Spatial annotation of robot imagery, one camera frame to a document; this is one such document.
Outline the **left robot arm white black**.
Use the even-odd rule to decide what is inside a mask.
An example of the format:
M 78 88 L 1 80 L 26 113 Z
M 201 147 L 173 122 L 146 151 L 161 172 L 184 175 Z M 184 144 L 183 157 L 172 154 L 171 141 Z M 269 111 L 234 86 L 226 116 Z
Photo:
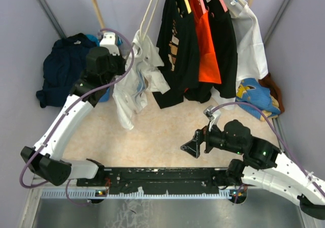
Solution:
M 67 100 L 46 133 L 32 147 L 23 147 L 24 171 L 30 170 L 55 186 L 71 179 L 88 179 L 99 186 L 106 179 L 95 160 L 64 160 L 66 146 L 85 116 L 98 104 L 116 75 L 125 71 L 125 61 L 116 45 L 91 48 L 86 69 L 72 87 Z

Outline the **white t shirt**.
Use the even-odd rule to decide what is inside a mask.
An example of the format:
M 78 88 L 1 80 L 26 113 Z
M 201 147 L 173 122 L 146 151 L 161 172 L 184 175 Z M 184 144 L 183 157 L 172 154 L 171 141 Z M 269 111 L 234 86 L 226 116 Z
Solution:
M 117 106 L 117 116 L 124 129 L 133 129 L 132 117 L 140 113 L 148 104 L 145 91 L 160 92 L 170 90 L 170 86 L 158 69 L 164 63 L 159 48 L 148 36 L 142 37 L 137 31 L 133 39 L 134 63 L 130 72 L 113 89 L 113 99 Z

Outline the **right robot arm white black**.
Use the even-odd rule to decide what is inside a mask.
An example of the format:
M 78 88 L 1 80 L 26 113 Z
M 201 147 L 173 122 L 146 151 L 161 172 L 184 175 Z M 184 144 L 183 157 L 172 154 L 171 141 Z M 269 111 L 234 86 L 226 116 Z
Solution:
M 291 201 L 307 215 L 324 219 L 324 180 L 303 171 L 278 147 L 253 136 L 239 121 L 228 122 L 223 130 L 216 125 L 198 129 L 180 148 L 198 158 L 202 143 L 205 153 L 217 148 L 242 156 L 228 166 L 226 177 L 230 184 L 262 188 Z

